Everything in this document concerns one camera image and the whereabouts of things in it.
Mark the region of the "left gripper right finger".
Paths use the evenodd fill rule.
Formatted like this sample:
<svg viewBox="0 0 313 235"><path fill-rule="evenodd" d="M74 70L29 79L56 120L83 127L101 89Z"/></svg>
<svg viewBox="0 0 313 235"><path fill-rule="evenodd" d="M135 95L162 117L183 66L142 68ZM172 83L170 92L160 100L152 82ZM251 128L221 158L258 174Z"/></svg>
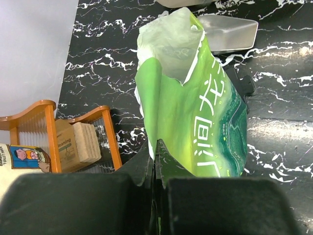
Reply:
<svg viewBox="0 0 313 235"><path fill-rule="evenodd" d="M290 204L273 181L197 178L157 142L156 179L163 235L297 235Z"/></svg>

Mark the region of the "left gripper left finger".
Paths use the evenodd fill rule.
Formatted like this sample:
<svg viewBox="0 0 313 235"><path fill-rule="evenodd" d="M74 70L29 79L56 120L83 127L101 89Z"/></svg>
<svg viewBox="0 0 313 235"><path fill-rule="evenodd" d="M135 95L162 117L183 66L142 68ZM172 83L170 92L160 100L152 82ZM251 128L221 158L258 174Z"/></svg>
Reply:
<svg viewBox="0 0 313 235"><path fill-rule="evenodd" d="M0 204L3 235L151 235L153 160L145 143L113 173L26 174Z"/></svg>

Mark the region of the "green litter bag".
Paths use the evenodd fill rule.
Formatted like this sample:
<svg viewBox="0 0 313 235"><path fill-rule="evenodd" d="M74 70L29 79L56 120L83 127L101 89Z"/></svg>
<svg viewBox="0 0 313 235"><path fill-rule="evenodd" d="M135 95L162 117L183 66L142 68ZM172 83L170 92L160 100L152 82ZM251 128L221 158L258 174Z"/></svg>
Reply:
<svg viewBox="0 0 313 235"><path fill-rule="evenodd" d="M154 158L162 140L197 177L238 177L247 157L247 106L186 7L139 29L135 96Z"/></svg>

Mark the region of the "black bag clip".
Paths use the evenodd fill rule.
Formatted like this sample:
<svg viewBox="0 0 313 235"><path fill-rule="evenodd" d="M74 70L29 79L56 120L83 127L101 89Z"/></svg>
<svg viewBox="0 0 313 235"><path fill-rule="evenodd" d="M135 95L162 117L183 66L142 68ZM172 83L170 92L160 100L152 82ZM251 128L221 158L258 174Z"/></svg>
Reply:
<svg viewBox="0 0 313 235"><path fill-rule="evenodd" d="M232 84L234 85L236 91L242 98L242 100L246 103L246 98L250 96L254 96L255 94L255 85L251 76L246 75L240 78L237 75L237 72L234 68L227 68L225 70Z"/></svg>

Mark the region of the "grey metal scoop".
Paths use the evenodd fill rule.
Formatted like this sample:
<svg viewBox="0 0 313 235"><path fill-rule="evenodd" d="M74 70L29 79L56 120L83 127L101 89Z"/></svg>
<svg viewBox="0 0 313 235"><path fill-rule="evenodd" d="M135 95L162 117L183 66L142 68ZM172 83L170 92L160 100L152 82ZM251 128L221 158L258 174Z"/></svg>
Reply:
<svg viewBox="0 0 313 235"><path fill-rule="evenodd" d="M254 20L220 15L199 16L214 55L247 50L254 47L259 23Z"/></svg>

